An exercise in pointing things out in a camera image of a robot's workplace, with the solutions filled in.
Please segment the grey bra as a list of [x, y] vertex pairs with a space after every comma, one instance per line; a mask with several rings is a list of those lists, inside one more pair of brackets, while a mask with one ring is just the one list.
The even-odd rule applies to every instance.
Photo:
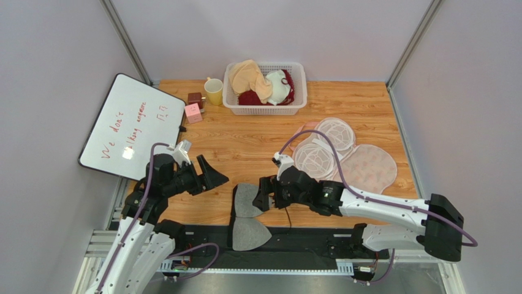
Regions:
[[231, 244], [234, 251], [244, 252], [258, 249], [269, 242], [273, 235], [256, 217], [263, 212], [252, 202], [258, 193], [258, 186], [239, 183], [233, 190]]

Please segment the floral pink laundry bag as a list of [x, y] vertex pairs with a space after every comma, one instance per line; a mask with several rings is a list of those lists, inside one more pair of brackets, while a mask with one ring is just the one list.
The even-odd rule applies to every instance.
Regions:
[[320, 122], [307, 122], [297, 132], [305, 129], [325, 134], [333, 143], [331, 149], [323, 136], [310, 133], [291, 147], [297, 169], [316, 180], [341, 182], [334, 154], [337, 154], [345, 181], [357, 189], [381, 194], [397, 177], [396, 162], [388, 152], [374, 145], [357, 145], [352, 128], [339, 118], [325, 118]]

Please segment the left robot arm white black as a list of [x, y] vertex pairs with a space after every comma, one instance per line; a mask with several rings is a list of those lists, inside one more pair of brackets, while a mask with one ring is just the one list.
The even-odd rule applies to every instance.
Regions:
[[169, 154], [151, 158], [146, 176], [126, 200], [115, 240], [87, 293], [142, 293], [170, 254], [187, 253], [185, 226], [160, 219], [169, 198], [184, 192], [198, 195], [229, 178], [203, 155], [197, 156], [201, 174], [189, 159], [180, 160]]

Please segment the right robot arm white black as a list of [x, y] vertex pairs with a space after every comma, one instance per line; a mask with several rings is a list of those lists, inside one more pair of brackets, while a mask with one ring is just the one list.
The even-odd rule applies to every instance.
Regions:
[[461, 260], [465, 246], [464, 217], [439, 194], [429, 200], [397, 198], [345, 186], [342, 182], [315, 180], [290, 167], [260, 179], [252, 201], [265, 212], [271, 206], [307, 206], [322, 216], [362, 217], [383, 225], [357, 224], [352, 237], [356, 246], [373, 252], [385, 249], [420, 250], [448, 262]]

